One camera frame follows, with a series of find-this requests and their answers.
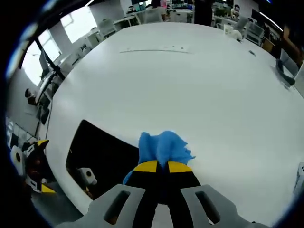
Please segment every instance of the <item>person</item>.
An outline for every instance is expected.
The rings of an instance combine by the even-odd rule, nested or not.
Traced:
[[[152,0],[151,5],[146,8],[146,10],[151,9],[158,9],[159,13],[161,14],[162,20],[165,21],[166,19],[166,9],[161,7],[161,0]]]
[[[27,98],[28,104],[38,107],[36,117],[44,124],[49,114],[48,105],[50,100],[43,94],[40,101],[36,103],[36,96],[28,88],[25,90],[24,96]]]
[[[231,19],[238,19],[239,15],[240,15],[240,6],[235,4],[234,8],[231,9]]]
[[[37,106],[38,104],[36,103],[36,96],[34,94],[31,93],[31,91],[29,90],[29,88],[27,88],[25,90],[25,94],[24,96],[27,98],[28,100],[28,104],[30,105],[34,105],[34,106]]]
[[[211,26],[213,2],[214,0],[194,1],[194,24]]]
[[[270,28],[264,25],[264,37],[270,39]]]

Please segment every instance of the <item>computer monitor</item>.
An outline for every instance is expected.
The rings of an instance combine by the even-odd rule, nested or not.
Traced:
[[[265,18],[260,14],[260,12],[252,9],[251,18],[255,19],[257,22],[257,25],[263,27],[265,23]]]
[[[41,78],[44,78],[50,72],[49,67],[48,67],[47,58],[46,58],[46,53],[45,53],[44,49],[41,50],[39,62],[42,67]]]

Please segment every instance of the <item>white wall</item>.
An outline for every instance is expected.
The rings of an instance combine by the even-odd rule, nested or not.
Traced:
[[[25,90],[36,90],[36,86],[26,75],[24,69],[17,68],[9,81],[7,97],[7,116],[25,131],[34,135],[38,124],[35,117],[37,108],[29,105],[24,96]]]
[[[62,54],[69,53],[72,49],[72,43],[61,22],[57,23],[49,31]]]
[[[123,8],[124,14],[126,15],[129,6],[132,5],[132,1],[131,1],[131,0],[120,0],[120,4],[121,4],[121,6],[122,6],[122,8]]]
[[[98,25],[104,19],[113,21],[124,18],[124,11],[121,6],[121,0],[109,0],[90,6],[90,10]]]
[[[252,0],[234,0],[233,4],[240,6],[241,16],[250,18],[252,14],[252,9],[259,12],[258,4]]]

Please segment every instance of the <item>rectangular hole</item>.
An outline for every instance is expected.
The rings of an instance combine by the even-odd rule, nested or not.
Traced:
[[[104,219],[108,223],[115,225],[124,204],[126,203],[130,193],[128,191],[121,191],[111,204],[109,210],[106,212]]]
[[[138,165],[138,160],[137,147],[82,120],[66,159],[66,169],[82,190],[86,190],[86,186],[77,170],[83,167],[92,170],[97,184],[88,186],[88,189],[90,197],[95,200],[116,184],[121,184],[126,175]]]
[[[210,224],[217,224],[220,221],[220,216],[208,195],[203,191],[196,192],[195,195],[203,206],[209,221],[211,221]]]

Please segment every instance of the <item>white table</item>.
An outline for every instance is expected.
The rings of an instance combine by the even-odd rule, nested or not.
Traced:
[[[189,166],[201,184],[245,219],[272,225],[293,198],[304,151],[304,99],[282,86],[275,65],[258,46],[211,27],[155,23],[114,34],[53,98],[47,159],[54,176],[85,214],[91,199],[66,170],[81,120],[134,146],[143,131],[172,130],[196,156]]]

